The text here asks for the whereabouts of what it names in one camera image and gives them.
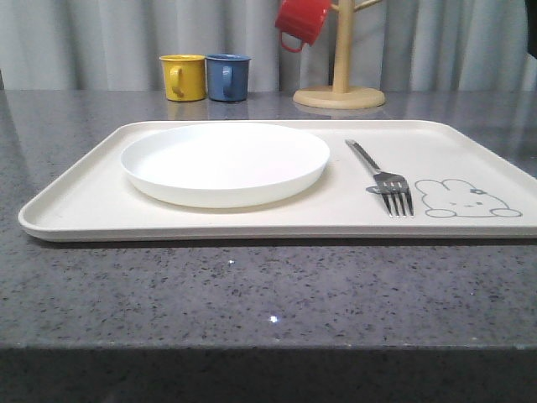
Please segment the dark robot arm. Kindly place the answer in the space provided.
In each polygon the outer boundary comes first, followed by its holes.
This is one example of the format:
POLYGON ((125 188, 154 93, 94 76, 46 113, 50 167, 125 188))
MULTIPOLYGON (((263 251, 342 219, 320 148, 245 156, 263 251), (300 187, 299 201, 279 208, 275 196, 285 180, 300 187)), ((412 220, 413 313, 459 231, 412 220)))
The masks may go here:
POLYGON ((537 58, 537 0, 524 1, 527 16, 528 40, 527 50, 537 58))

